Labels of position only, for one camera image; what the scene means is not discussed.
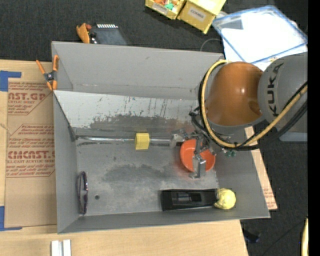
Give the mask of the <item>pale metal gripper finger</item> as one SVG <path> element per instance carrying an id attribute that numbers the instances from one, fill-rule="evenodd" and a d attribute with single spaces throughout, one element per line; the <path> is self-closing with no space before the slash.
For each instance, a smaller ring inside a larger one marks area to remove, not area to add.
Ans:
<path id="1" fill-rule="evenodd" d="M 200 154 L 192 157 L 193 172 L 189 174 L 191 179 L 199 179 L 206 173 L 206 160 Z"/>
<path id="2" fill-rule="evenodd" d="M 185 129 L 178 129 L 171 133 L 171 138 L 169 141 L 169 147 L 176 147 L 177 143 L 183 143 L 188 139 L 188 134 Z"/>

